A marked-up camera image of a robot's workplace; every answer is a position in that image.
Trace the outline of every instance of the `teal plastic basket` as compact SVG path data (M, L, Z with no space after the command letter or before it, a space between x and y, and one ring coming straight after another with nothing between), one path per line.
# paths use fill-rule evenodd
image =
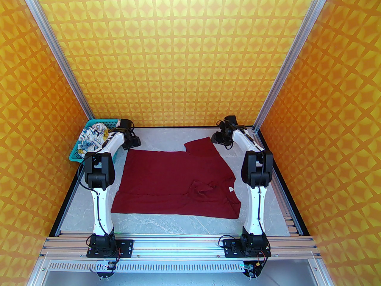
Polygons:
M97 123L103 123L104 125L107 126L108 129L112 129L112 128L116 127L116 125L118 123L118 119L93 119L93 120L88 121L84 128L91 127ZM75 146L74 146L72 152L70 153L69 160L74 161L74 162L82 162L82 160L83 160L81 155L78 154L78 141L75 143Z

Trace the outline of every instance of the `red t-shirt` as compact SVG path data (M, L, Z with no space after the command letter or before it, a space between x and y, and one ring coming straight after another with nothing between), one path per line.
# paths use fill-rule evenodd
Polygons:
M210 138L186 151L129 150L112 213L238 218L235 177Z

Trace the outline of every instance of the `metal rail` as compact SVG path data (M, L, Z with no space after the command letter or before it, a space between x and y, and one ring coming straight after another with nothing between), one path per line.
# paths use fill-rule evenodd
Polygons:
M83 95L82 89L79 86L78 81L76 80L74 76L74 73L68 63L68 60L66 59L65 54L62 51L60 44L58 43L56 35L54 34L53 29L51 28L50 23L48 19L46 18L45 13L39 1L25 0L25 2L27 6L29 7L30 12L32 13L35 21L37 22L37 25L40 28L42 35L45 37L45 40L48 43L50 50L52 51L54 57L56 58L58 65L60 66L62 72L64 73L65 78L68 81L68 84L73 90L75 97L80 103L87 118L89 120L94 119L94 113L92 112L90 105L88 104L85 96Z
M83 260L87 253L88 236L87 233L68 232L61 233L59 237L48 237L41 250L41 256L49 259ZM220 235L121 233L116 234L116 238L134 240L132 257L124 259L126 262L231 260L225 259L223 248L218 246ZM268 240L272 255L279 259L321 257L312 237L268 237Z
M306 15L302 21L302 24L298 30L298 33L295 36L294 41L291 44L291 47L286 55L285 60L283 61L282 66L272 84L272 87L267 95L266 100L263 103L263 106L258 114L257 119L254 122L253 129L257 133L261 128L265 118L268 115L272 105L274 104L275 99L277 98L288 74L290 73L292 67L298 55L305 44L307 37L309 36L313 25L315 24L326 0L312 0Z

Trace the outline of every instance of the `patterned fabric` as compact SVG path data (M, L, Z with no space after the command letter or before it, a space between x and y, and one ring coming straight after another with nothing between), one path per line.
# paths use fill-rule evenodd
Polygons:
M97 118L252 125L311 0L39 0Z
M0 0L0 284L25 285L77 164L85 114L24 0Z
M109 129L102 123L84 128L78 138L78 154L84 158L88 151L101 147L108 136Z
M381 285L381 0L328 0L263 127L337 285Z

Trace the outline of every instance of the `white robotic arm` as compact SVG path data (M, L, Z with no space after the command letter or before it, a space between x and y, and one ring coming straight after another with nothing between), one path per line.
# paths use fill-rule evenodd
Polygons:
M133 133L132 122L123 119L120 127L110 133L102 147L85 154L85 182L91 191L94 207L93 234L89 238L87 257L110 257L120 251L115 240L107 189L115 180L113 156L120 146L127 150L140 145L139 137Z
M248 185L249 208L240 241L223 240L225 257L271 256L270 245L264 232L264 199L272 177L273 157L250 137L246 127L237 124L235 116L227 116L219 124L220 132L211 141L227 149L238 144L245 157L241 169L242 181Z
M238 144L240 149L246 151L264 151L258 144L250 140L249 132L245 129L245 133L235 130L233 132L233 141ZM255 165L262 167L263 164L257 160ZM248 233L262 234L264 233L264 199L267 192L267 187L256 186L254 188L247 186L249 193L249 210L246 216L244 227Z

